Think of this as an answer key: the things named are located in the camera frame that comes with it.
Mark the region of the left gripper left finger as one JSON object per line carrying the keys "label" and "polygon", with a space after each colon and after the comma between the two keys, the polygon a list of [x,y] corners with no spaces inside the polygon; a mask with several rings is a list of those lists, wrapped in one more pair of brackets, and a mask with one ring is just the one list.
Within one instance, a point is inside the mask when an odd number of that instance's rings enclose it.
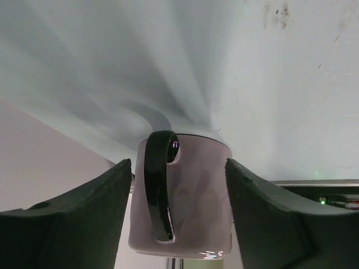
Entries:
{"label": "left gripper left finger", "polygon": [[60,196],[1,212],[1,268],[114,268],[130,186],[124,159]]}

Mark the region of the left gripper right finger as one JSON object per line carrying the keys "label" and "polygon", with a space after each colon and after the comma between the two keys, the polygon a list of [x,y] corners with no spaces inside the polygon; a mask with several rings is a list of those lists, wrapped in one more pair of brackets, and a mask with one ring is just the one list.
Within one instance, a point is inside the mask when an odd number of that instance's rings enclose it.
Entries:
{"label": "left gripper right finger", "polygon": [[357,268],[358,212],[322,205],[233,159],[225,177],[244,268]]}

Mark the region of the mauve mug black handle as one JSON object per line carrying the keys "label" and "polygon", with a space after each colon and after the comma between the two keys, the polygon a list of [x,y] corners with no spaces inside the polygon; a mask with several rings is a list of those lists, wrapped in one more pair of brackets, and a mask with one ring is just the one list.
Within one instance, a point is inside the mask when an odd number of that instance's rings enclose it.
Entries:
{"label": "mauve mug black handle", "polygon": [[139,145],[129,246],[142,254],[222,259],[232,249],[225,179],[231,150],[193,134],[155,131]]}

